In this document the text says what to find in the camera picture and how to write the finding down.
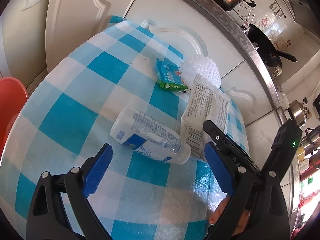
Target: white textured ball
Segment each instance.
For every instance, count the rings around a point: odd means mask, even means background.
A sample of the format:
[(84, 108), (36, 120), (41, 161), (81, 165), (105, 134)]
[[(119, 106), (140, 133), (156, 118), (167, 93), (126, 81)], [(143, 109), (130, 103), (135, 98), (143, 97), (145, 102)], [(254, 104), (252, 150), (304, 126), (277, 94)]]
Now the white textured ball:
[(221, 77), (217, 65), (212, 59), (204, 55), (194, 55), (188, 60), (183, 61), (179, 71), (181, 72), (181, 79), (190, 87), (197, 73), (217, 88), (221, 85)]

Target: blue and white tablecloth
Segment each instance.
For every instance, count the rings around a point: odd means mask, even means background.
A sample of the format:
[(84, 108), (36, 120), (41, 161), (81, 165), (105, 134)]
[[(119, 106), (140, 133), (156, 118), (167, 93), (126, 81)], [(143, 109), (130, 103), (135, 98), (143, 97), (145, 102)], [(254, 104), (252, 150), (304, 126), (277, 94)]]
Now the blue and white tablecloth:
[[(24, 238), (41, 173), (61, 174), (81, 166), (104, 143), (113, 147), (113, 160), (89, 202), (115, 240), (202, 239), (208, 211), (225, 196), (206, 163), (156, 162), (110, 137), (113, 122), (127, 105), (179, 133), (187, 104), (185, 95), (163, 90), (156, 82), (156, 58), (178, 65), (183, 55), (123, 20), (112, 17), (108, 28), (65, 58), (32, 94), (10, 132), (0, 166), (0, 207)], [(248, 152), (234, 103), (228, 134)], [(81, 233), (65, 194), (63, 200), (74, 231)]]

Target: black device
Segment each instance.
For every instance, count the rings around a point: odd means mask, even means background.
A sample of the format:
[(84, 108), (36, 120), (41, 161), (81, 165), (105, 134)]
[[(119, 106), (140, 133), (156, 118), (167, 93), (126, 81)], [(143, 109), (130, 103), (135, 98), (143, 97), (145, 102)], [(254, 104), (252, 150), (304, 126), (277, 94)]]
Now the black device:
[[(206, 121), (203, 128), (213, 139), (205, 146), (205, 157), (221, 189), (231, 196), (221, 217), (209, 228), (204, 239), (289, 240), (289, 218), (280, 181), (299, 145), (300, 128), (289, 120), (279, 129), (261, 171), (213, 122)], [(87, 200), (98, 187), (111, 159), (112, 148), (105, 144), (81, 168), (73, 167), (66, 174), (54, 176), (43, 172), (32, 197), (26, 239), (112, 240)], [(84, 236), (73, 232), (61, 192), (68, 194)], [(244, 232), (232, 236), (245, 208), (251, 211), (248, 225)]]

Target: blue and green package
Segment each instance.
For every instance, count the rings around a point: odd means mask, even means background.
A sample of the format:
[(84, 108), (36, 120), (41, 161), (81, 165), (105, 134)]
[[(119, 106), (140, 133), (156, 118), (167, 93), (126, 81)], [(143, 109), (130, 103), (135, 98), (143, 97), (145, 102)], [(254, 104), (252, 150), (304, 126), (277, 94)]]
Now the blue and green package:
[(166, 90), (187, 92), (188, 86), (181, 80), (179, 67), (157, 59), (156, 68), (160, 78), (160, 87)]

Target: white pouch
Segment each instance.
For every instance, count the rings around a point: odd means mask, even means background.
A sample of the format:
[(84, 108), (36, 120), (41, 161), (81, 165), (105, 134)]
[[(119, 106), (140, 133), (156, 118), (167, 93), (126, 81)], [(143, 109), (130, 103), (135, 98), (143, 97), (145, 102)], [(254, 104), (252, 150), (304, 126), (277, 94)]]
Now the white pouch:
[(191, 147), (194, 155), (206, 162), (204, 145), (212, 141), (203, 131), (204, 121), (211, 120), (224, 134), (227, 133), (227, 118), (231, 98), (196, 74), (187, 107), (181, 118), (181, 139)]

